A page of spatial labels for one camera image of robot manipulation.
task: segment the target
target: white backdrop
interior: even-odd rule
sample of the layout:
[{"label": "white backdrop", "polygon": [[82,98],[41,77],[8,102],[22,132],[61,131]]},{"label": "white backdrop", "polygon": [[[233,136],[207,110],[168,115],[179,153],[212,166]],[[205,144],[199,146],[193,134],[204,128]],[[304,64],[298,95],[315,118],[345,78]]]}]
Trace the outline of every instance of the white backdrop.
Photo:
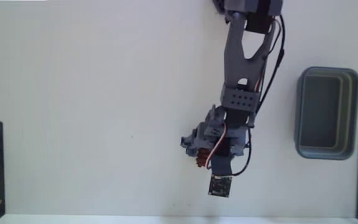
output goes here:
[{"label": "white backdrop", "polygon": [[209,0],[0,2],[7,213],[353,217],[357,153],[301,158],[293,130],[304,69],[358,72],[358,1],[283,15],[287,54],[227,199],[179,146],[219,103],[228,26]]}]

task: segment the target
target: gray 3d-printed part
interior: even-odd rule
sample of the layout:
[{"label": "gray 3d-printed part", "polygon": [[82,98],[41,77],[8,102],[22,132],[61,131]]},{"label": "gray 3d-printed part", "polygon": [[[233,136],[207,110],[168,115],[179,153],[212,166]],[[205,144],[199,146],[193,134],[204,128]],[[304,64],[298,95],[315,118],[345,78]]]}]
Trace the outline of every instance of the gray 3d-printed part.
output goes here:
[{"label": "gray 3d-printed part", "polygon": [[[256,12],[258,10],[259,0],[225,0],[224,8],[228,11],[237,12]],[[283,0],[271,0],[268,14],[278,16],[283,7]]]},{"label": "gray 3d-printed part", "polygon": [[246,78],[247,86],[256,86],[260,74],[265,71],[266,58],[274,37],[275,23],[272,23],[270,32],[252,58],[245,58],[242,49],[242,38],[246,18],[235,12],[230,18],[229,34],[224,50],[224,84],[236,88],[239,80]]},{"label": "gray 3d-printed part", "polygon": [[[212,150],[223,133],[224,108],[222,106],[208,112],[205,122],[201,122],[192,134],[181,138],[180,145],[186,149],[186,154],[196,157],[199,149]],[[244,155],[246,133],[248,128],[241,126],[237,129],[228,129],[226,139],[229,139],[230,153],[233,156]]]},{"label": "gray 3d-printed part", "polygon": [[225,108],[256,112],[259,93],[237,90],[223,85],[221,103]]}]

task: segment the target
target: gray plastic tray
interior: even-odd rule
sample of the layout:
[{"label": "gray plastic tray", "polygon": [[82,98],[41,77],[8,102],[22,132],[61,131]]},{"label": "gray plastic tray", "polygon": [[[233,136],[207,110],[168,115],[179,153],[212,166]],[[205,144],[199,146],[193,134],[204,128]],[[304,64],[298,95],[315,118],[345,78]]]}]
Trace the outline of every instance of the gray plastic tray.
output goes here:
[{"label": "gray plastic tray", "polygon": [[311,67],[298,82],[295,144],[309,159],[349,158],[353,153],[358,74],[345,68]]}]

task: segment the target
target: robotic arm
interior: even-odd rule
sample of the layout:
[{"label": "robotic arm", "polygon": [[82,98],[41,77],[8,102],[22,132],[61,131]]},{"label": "robotic arm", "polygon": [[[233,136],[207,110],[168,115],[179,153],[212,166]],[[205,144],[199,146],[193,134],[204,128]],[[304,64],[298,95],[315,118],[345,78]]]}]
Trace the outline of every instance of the robotic arm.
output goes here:
[{"label": "robotic arm", "polygon": [[[213,105],[205,121],[192,134],[181,139],[186,154],[196,157],[198,167],[212,168],[209,194],[228,197],[232,176],[243,173],[251,155],[251,133],[255,116],[273,82],[284,56],[285,27],[281,16],[282,0],[213,0],[218,12],[230,23],[224,51],[224,83],[221,106]],[[279,23],[275,16],[280,16]],[[245,30],[264,34],[264,41],[252,58],[246,59],[242,48]],[[273,75],[262,95],[267,59],[272,51],[274,33],[282,32],[282,46]],[[243,156],[248,148],[247,162],[233,173],[231,161]]]}]

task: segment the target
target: circuit board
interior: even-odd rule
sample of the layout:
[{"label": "circuit board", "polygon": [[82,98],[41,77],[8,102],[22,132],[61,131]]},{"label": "circuit board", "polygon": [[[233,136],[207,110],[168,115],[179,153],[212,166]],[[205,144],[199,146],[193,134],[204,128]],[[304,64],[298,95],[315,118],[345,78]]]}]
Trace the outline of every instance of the circuit board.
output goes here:
[{"label": "circuit board", "polygon": [[211,175],[211,182],[209,183],[209,195],[218,197],[229,197],[231,187],[231,176],[220,177]]}]

